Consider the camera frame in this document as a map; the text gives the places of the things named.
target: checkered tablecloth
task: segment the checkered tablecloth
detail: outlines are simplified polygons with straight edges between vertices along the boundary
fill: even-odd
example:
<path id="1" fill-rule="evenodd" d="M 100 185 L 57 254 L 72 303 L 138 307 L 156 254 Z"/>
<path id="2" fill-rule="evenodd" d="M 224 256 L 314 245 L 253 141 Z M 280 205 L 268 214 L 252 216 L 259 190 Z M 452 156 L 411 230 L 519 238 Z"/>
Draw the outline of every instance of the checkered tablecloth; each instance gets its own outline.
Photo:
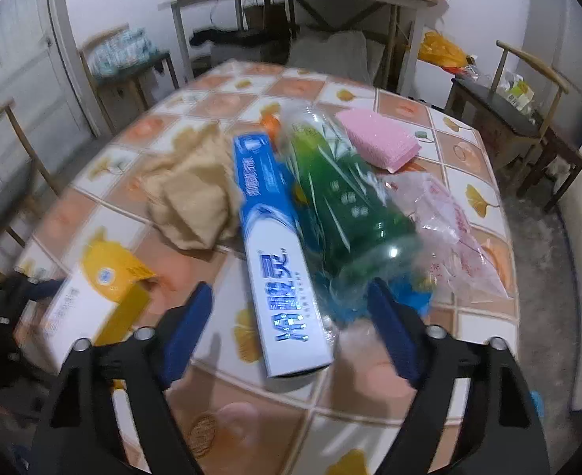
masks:
<path id="1" fill-rule="evenodd" d="M 32 274 L 61 276 L 102 227 L 109 240 L 121 242 L 163 280 L 138 325 L 154 325 L 199 280 L 214 286 L 214 310 L 193 361 L 167 392 L 176 422 L 208 475 L 356 475 L 364 473 L 363 466 L 373 473 L 414 395 L 396 376 L 371 324 L 363 321 L 340 334 L 334 363 L 326 370 L 267 379 L 241 241 L 184 255 L 162 241 L 147 214 L 138 173 L 148 159 L 169 152 L 178 133 L 210 120 L 228 134 L 261 130 L 264 107 L 284 109 L 297 100 L 330 112 L 373 109 L 416 133 L 421 152 L 408 169 L 432 173 L 447 185 L 511 295 L 510 300 L 475 295 L 461 301 L 437 292 L 429 321 L 468 341 L 501 336 L 517 353 L 519 309 L 510 235 L 477 131 L 420 103 L 328 75 L 225 63 L 171 94 L 107 145 L 48 213 L 19 260 Z M 484 201 L 477 208 L 467 197 L 467 186 Z M 434 468 L 448 462 L 467 391 L 468 380 L 458 380 Z M 114 401 L 129 459 L 147 469 L 125 393 L 116 390 Z"/>

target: white door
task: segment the white door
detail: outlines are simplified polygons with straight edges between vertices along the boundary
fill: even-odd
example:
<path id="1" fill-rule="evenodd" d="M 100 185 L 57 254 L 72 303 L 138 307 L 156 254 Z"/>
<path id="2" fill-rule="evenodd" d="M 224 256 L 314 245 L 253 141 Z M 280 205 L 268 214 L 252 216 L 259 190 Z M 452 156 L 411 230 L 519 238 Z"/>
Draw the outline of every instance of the white door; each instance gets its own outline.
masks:
<path id="1" fill-rule="evenodd" d="M 51 30 L 47 0 L 0 1 L 0 104 L 13 111 L 46 168 L 58 171 L 91 139 Z M 6 117 L 0 120 L 0 189 L 28 160 Z M 29 235 L 27 224 L 24 235 Z M 15 250 L 9 236 L 2 247 Z"/>

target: transparent container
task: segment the transparent container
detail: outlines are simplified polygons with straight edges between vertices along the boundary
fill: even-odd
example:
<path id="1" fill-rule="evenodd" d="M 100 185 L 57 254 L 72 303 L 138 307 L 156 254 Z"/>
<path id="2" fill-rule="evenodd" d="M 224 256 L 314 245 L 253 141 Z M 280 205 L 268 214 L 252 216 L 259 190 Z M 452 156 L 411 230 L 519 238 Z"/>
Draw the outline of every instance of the transparent container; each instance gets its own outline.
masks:
<path id="1" fill-rule="evenodd" d="M 390 283 L 412 271 L 421 247 L 415 225 L 336 118 L 302 106 L 284 112 L 281 126 L 277 150 L 295 177 L 300 232 L 304 244 L 317 244 L 320 265 L 312 271 L 328 278 L 337 305 L 362 315 L 372 279 Z"/>

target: gray cloth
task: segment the gray cloth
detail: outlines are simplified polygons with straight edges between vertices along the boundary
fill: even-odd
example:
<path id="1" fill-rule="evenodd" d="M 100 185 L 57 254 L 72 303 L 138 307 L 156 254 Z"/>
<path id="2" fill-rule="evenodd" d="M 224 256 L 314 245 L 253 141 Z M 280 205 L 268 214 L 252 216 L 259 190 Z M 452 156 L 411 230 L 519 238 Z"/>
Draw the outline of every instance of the gray cloth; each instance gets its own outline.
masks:
<path id="1" fill-rule="evenodd" d="M 383 46 L 366 40 L 360 31 L 339 32 L 325 39 L 311 34 L 292 44 L 286 65 L 372 85 L 382 55 Z"/>

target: cardboard box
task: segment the cardboard box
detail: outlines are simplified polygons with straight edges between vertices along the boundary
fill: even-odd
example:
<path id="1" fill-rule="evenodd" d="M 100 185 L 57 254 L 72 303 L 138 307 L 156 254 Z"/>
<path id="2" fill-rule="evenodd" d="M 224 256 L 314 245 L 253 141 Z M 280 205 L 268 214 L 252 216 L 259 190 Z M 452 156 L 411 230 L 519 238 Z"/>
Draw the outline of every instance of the cardboard box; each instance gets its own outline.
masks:
<path id="1" fill-rule="evenodd" d="M 59 369 L 79 338 L 118 342 L 137 321 L 155 274 L 121 244 L 93 239 L 53 298 L 40 325 L 42 344 Z"/>
<path id="2" fill-rule="evenodd" d="M 234 139 L 236 180 L 260 342 L 270 377 L 333 361 L 298 239 L 293 208 L 266 134 Z"/>

